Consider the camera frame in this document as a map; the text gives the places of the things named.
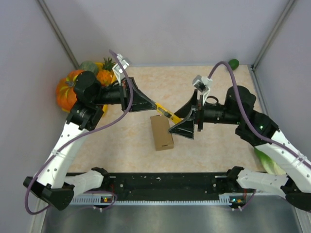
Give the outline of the green lime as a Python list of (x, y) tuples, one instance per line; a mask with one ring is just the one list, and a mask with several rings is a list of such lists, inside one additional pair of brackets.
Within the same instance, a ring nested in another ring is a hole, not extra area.
[(236, 70), (239, 67), (240, 62), (238, 59), (231, 59), (228, 64), (232, 70)]

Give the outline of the small pineapple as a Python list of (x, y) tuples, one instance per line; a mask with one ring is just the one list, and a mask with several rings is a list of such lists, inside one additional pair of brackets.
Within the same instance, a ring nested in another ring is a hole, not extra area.
[(113, 62), (112, 58), (104, 58), (104, 62), (97, 74), (97, 79), (102, 86), (108, 86), (114, 81), (114, 72), (112, 71), (114, 65), (115, 62)]

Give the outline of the yellow utility knife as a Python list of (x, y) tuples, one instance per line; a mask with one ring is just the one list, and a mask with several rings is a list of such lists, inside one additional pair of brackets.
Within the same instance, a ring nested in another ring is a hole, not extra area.
[(156, 110), (162, 114), (163, 116), (165, 116), (166, 118), (168, 118), (171, 122), (173, 122), (174, 124), (178, 124), (179, 122), (182, 121), (181, 118), (179, 118), (178, 116), (176, 116), (173, 112), (171, 112), (170, 110), (168, 110), (167, 108), (165, 108), (163, 105), (161, 105), (160, 103), (156, 103)]

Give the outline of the yellow plastic tray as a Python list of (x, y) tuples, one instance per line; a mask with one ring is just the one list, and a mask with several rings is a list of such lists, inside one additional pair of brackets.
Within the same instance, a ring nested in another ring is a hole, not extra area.
[(62, 78), (56, 88), (56, 101), (58, 106), (65, 112), (70, 112), (74, 103), (77, 101), (76, 94), (73, 89), (76, 83), (77, 75), (83, 71), (91, 71), (95, 74), (102, 86), (112, 84), (116, 77), (112, 71), (114, 62), (109, 58), (104, 63), (95, 63), (92, 61), (84, 61), (77, 70), (73, 70), (64, 78)]

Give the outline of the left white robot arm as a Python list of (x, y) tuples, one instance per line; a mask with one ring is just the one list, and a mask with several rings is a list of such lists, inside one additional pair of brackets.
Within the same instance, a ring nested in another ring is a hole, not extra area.
[(77, 101), (49, 158), (33, 177), (26, 177), (23, 183), (27, 194), (34, 194), (60, 211), (84, 192), (97, 189), (103, 193), (110, 188), (108, 172), (103, 168), (94, 167), (86, 173), (67, 176), (86, 136), (99, 131), (96, 126), (104, 114), (102, 106), (119, 104), (125, 114), (156, 109), (155, 102), (129, 77), (119, 85), (103, 87), (93, 72), (83, 71), (76, 77), (74, 93)]

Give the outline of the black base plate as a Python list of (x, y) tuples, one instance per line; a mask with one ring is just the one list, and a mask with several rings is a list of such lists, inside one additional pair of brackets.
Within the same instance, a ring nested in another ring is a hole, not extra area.
[(118, 201), (202, 201), (218, 200), (225, 193), (250, 197), (251, 188), (242, 188), (227, 179), (225, 172), (110, 173), (95, 192), (113, 192)]

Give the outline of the orange pumpkin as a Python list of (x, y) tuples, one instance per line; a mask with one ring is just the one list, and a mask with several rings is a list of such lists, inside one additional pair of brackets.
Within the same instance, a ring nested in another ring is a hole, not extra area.
[(56, 101), (59, 107), (65, 112), (69, 113), (77, 101), (74, 86), (77, 76), (83, 71), (82, 69), (71, 71), (66, 77), (62, 78), (57, 85)]

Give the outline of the aluminium frame rail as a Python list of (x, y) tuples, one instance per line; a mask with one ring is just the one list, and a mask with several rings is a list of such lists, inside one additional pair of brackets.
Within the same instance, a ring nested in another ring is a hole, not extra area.
[[(236, 177), (233, 176), (233, 171), (229, 171), (229, 173), (227, 174), (227, 179), (237, 182)], [(254, 186), (251, 186), (248, 188), (256, 190), (256, 187)], [(99, 206), (99, 205), (110, 204), (114, 201), (117, 201), (117, 203), (119, 204), (138, 204), (138, 203), (177, 204), (177, 203), (186, 203), (186, 202), (209, 201), (209, 200), (202, 200), (202, 201), (118, 201), (117, 195), (114, 194), (113, 192), (104, 191), (104, 192), (91, 193), (90, 190), (88, 190), (88, 191), (84, 191), (82, 194), (75, 196), (73, 189), (74, 189), (74, 186), (69, 183), (65, 183), (64, 188), (56, 189), (55, 191), (47, 187), (43, 191), (43, 199), (46, 203), (50, 204), (51, 206), (55, 207), (58, 210), (64, 210), (67, 206), (69, 206), (69, 204), (73, 204), (73, 203), (76, 203), (76, 204), (90, 203), (90, 204)], [(213, 200), (213, 201), (220, 201), (221, 199), (220, 196), (221, 195), (219, 195), (218, 200)]]

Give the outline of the brown cardboard express box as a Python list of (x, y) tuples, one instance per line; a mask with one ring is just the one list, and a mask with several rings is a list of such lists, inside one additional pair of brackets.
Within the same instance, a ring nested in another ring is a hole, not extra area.
[(169, 120), (163, 115), (151, 116), (151, 128), (155, 150), (170, 150), (174, 148), (173, 136), (169, 133)]

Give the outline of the green lettuce head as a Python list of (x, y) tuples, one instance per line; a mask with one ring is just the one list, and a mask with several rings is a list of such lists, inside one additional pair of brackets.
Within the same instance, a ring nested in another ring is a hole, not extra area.
[(275, 161), (273, 161), (268, 155), (266, 155), (262, 151), (258, 150), (257, 148), (254, 148), (254, 153), (260, 160), (263, 168), (267, 173), (274, 175), (286, 174), (286, 172), (282, 168), (280, 168), (280, 166)]

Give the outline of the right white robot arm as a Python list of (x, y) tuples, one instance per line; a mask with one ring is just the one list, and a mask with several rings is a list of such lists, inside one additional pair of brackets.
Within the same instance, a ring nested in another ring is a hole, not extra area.
[(311, 163), (289, 142), (271, 118), (254, 110), (256, 96), (243, 87), (230, 87), (224, 104), (204, 103), (194, 91), (191, 99), (177, 112), (181, 121), (169, 129), (189, 139), (204, 123), (236, 125), (235, 134), (271, 158), (284, 175), (253, 172), (235, 166), (227, 172), (227, 187), (232, 192), (253, 189), (284, 198), (303, 211), (311, 210)]

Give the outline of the green squash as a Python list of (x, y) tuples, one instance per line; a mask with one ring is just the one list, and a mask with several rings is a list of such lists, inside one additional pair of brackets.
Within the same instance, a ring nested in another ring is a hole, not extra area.
[(96, 76), (99, 72), (99, 67), (92, 61), (83, 61), (79, 65), (79, 69), (84, 71), (91, 71)]

